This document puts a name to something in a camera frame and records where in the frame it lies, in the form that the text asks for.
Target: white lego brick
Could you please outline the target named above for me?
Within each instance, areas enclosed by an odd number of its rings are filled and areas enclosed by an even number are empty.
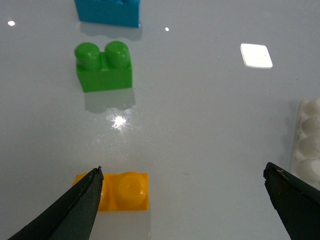
[[[250,68],[270,69],[273,67],[265,45],[242,43],[240,45],[244,64]]]
[[[320,98],[300,102],[289,171],[320,190]]]

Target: green lego brick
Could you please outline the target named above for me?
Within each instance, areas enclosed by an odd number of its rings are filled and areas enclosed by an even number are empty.
[[[112,41],[105,52],[90,42],[74,50],[76,74],[84,92],[132,88],[132,65],[128,46]]]

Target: yellow lego brick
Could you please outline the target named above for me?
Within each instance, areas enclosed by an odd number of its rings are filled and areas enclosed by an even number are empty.
[[[73,185],[86,173],[78,174]],[[128,171],[103,174],[98,212],[145,211],[149,209],[149,180],[147,173]]]

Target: lego stud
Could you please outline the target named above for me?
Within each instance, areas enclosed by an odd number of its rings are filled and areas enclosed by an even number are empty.
[[[299,142],[299,150],[306,158],[320,157],[320,136],[311,135]]]
[[[306,182],[320,182],[320,158],[308,158],[299,162],[296,171],[299,177]]]
[[[84,42],[74,50],[76,62],[86,70],[97,70],[101,68],[100,51],[97,45]]]
[[[139,206],[147,196],[146,180],[138,173],[129,171],[119,176],[116,188],[117,201],[128,207]]]
[[[105,46],[107,63],[114,68],[124,68],[130,63],[128,46],[121,41],[112,41]]]
[[[308,116],[320,115],[320,97],[308,102],[303,110]]]
[[[308,135],[320,135],[320,115],[312,116],[302,122],[301,128]]]

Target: white table surface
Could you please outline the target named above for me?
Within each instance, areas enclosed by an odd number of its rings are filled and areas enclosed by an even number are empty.
[[[90,240],[289,240],[263,170],[288,169],[299,101],[320,97],[320,3],[141,0],[140,14],[131,29],[79,22],[72,0],[1,2],[0,239],[102,166],[148,173],[150,210],[98,214]],[[134,88],[84,94],[75,47],[113,40]],[[246,67],[241,43],[273,67]]]

